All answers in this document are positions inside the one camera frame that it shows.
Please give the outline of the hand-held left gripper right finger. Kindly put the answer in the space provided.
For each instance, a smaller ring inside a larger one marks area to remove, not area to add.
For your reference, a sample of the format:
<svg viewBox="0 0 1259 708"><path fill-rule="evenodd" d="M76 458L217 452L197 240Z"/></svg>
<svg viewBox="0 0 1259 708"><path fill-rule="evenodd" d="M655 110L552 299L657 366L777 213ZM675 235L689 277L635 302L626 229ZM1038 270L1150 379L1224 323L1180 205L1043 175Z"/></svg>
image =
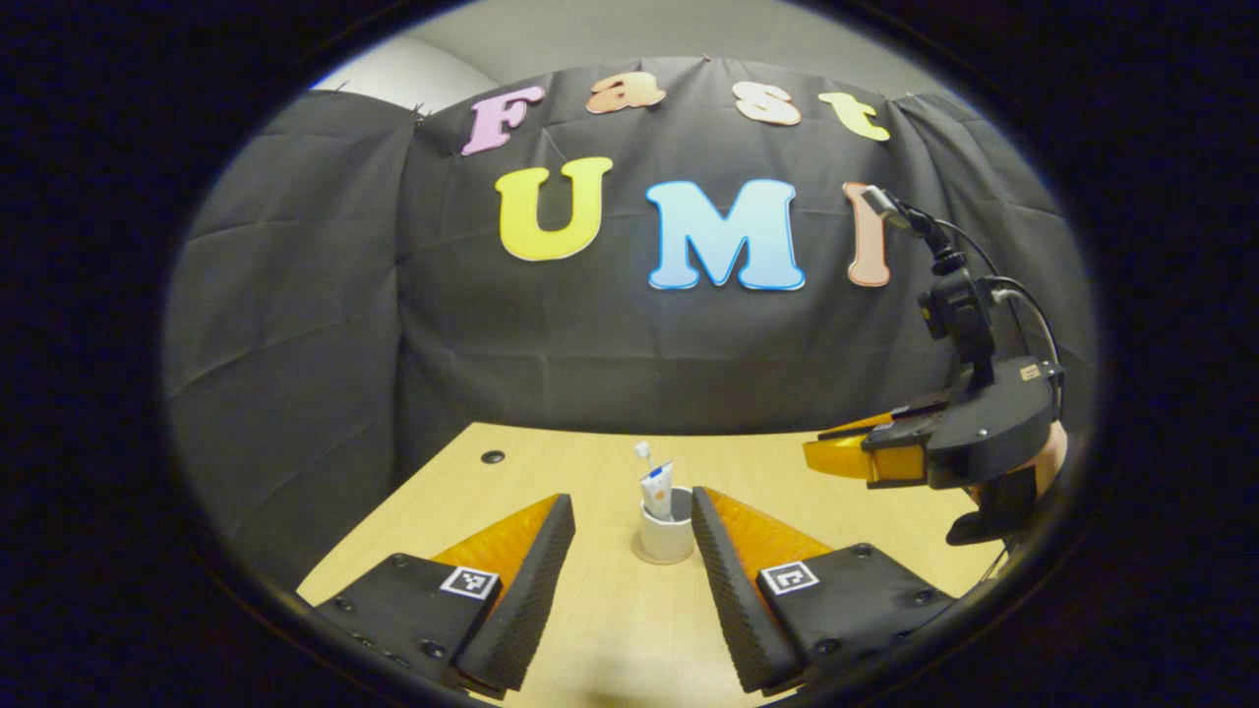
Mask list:
<svg viewBox="0 0 1259 708"><path fill-rule="evenodd" d="M862 671L954 603L876 545L830 547L711 488L692 489L691 524L747 693Z"/></svg>

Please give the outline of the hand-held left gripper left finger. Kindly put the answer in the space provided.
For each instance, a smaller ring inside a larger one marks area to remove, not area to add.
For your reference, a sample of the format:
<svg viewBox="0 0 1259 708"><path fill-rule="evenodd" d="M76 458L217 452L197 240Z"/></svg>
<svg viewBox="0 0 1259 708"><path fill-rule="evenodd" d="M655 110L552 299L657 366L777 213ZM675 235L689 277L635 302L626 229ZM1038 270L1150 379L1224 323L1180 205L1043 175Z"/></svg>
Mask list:
<svg viewBox="0 0 1259 708"><path fill-rule="evenodd" d="M554 494L431 559L392 553L316 610L410 677L500 699L522 687L574 534Z"/></svg>

